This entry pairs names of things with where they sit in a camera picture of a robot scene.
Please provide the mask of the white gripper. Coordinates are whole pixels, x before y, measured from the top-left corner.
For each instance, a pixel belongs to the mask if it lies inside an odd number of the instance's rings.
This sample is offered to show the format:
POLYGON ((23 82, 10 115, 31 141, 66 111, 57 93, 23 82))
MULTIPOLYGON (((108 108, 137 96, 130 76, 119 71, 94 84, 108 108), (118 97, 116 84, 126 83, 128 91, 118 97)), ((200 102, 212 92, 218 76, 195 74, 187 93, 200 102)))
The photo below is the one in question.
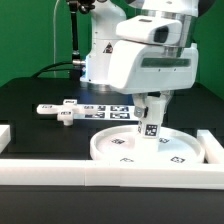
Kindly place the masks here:
POLYGON ((125 40, 114 46, 108 70, 109 85, 122 94, 134 94, 134 115, 138 118, 143 118, 147 111, 146 92, 162 91, 168 107, 173 90, 191 88, 195 82, 198 64, 195 43, 185 48, 180 57, 168 57, 164 52, 162 46, 125 40))

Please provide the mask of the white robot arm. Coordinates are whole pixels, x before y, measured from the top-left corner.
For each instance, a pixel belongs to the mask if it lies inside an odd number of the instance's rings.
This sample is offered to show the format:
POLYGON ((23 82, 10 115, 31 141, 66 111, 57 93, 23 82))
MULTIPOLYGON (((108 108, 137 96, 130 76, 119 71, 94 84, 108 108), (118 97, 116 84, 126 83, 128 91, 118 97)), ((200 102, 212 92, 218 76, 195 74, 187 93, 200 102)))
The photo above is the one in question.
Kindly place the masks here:
POLYGON ((96 0, 91 12, 92 46, 86 56, 83 85, 131 94, 136 115, 145 98, 193 85, 198 50, 195 22, 216 0, 125 0, 140 13, 130 19, 111 0, 96 0))

